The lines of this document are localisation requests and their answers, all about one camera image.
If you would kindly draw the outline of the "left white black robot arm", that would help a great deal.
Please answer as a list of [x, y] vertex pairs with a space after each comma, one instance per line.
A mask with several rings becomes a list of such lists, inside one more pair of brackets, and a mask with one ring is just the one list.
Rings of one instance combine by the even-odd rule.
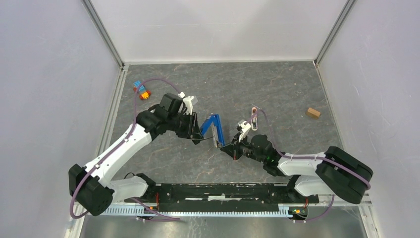
[[151, 110], [137, 114], [125, 133], [102, 154], [84, 166], [72, 166], [69, 170], [72, 218], [81, 218], [81, 215], [74, 213], [75, 202], [91, 215], [97, 216], [110, 204], [132, 197], [144, 202], [152, 201], [156, 189], [146, 177], [133, 176], [121, 180], [113, 180], [113, 177], [138, 151], [167, 131], [199, 144], [204, 136], [198, 126], [197, 114], [193, 111], [197, 101], [195, 96], [166, 93]]

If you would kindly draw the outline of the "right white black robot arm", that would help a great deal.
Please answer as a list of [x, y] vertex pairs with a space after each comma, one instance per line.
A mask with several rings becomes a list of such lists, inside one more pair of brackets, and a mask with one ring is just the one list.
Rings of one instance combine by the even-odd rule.
[[296, 155], [277, 151], [266, 135], [258, 134], [247, 140], [237, 134], [221, 151], [233, 160], [245, 156], [258, 161], [272, 176], [292, 176], [286, 188], [286, 196], [292, 202], [312, 195], [335, 195], [359, 204], [371, 188], [373, 170], [336, 146], [325, 152]]

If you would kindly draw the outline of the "blue stapler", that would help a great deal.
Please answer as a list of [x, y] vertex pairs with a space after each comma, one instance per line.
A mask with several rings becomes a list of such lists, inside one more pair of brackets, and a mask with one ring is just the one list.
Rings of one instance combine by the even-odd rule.
[[225, 145], [222, 124], [219, 114], [209, 115], [200, 126], [200, 131], [204, 136], [206, 132], [211, 129], [213, 144], [215, 148], [221, 148]]

